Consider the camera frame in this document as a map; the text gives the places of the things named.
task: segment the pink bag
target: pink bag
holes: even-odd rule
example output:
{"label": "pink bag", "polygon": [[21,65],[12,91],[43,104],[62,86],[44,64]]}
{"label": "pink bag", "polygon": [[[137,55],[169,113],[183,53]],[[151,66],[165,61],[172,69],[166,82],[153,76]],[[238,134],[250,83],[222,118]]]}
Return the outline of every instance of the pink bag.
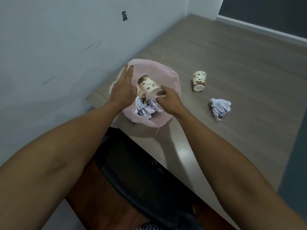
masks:
{"label": "pink bag", "polygon": [[[179,78],[174,70],[152,60],[133,59],[128,63],[128,67],[131,65],[134,65],[132,85],[137,86],[138,79],[147,74],[149,78],[157,83],[157,85],[165,85],[173,88],[179,94],[179,96],[181,95]],[[117,80],[120,78],[122,70],[117,76]],[[110,86],[109,94],[111,94],[113,85],[117,82],[117,80]],[[122,112],[132,122],[143,123],[149,127],[162,127],[173,117],[172,115],[163,111],[161,113],[156,112],[152,114],[151,119],[147,119],[135,113],[135,102],[133,102],[131,106],[127,107]]]}

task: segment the desk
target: desk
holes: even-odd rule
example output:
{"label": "desk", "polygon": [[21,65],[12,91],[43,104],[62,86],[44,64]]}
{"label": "desk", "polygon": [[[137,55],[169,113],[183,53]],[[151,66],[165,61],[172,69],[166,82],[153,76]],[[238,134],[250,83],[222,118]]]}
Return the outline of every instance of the desk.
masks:
{"label": "desk", "polygon": [[[186,108],[240,150],[278,189],[307,107],[306,48],[189,15],[136,58],[175,70]],[[192,74],[200,70],[207,73],[206,87],[195,92]],[[102,106],[117,74],[86,100],[96,108]],[[208,107],[211,98],[232,103],[219,123]],[[122,113],[114,124],[236,226],[220,206],[175,118],[157,133],[156,128],[132,123]]]}

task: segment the hand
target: hand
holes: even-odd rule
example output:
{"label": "hand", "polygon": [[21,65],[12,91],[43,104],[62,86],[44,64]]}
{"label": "hand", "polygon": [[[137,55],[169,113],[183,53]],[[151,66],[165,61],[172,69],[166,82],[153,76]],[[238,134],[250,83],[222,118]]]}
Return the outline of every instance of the hand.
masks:
{"label": "hand", "polygon": [[128,70],[127,68],[128,65],[125,66],[121,77],[114,84],[109,99],[109,103],[114,104],[118,108],[118,111],[122,111],[130,106],[137,95],[136,86],[131,84],[133,65],[131,65]]}
{"label": "hand", "polygon": [[174,89],[164,85],[161,86],[161,89],[163,91],[158,92],[158,95],[165,95],[165,97],[157,97],[156,101],[160,104],[163,110],[175,117],[185,110],[178,93]]}

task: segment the person's left hand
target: person's left hand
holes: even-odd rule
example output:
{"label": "person's left hand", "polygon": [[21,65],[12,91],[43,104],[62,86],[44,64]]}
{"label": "person's left hand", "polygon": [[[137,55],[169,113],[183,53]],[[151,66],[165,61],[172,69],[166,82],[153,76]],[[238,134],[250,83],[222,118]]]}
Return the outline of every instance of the person's left hand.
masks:
{"label": "person's left hand", "polygon": [[134,66],[131,65],[127,70],[128,65],[125,66],[121,77],[114,84],[111,91],[109,103],[115,104],[119,111],[130,106],[137,96],[137,88],[131,84],[133,67]]}

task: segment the black chair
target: black chair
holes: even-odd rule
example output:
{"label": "black chair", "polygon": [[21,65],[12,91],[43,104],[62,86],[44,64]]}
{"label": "black chair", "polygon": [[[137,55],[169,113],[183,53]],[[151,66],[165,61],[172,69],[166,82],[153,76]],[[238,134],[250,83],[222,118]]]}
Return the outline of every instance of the black chair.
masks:
{"label": "black chair", "polygon": [[190,205],[195,194],[121,130],[109,128],[94,161],[113,187],[155,225],[202,229]]}

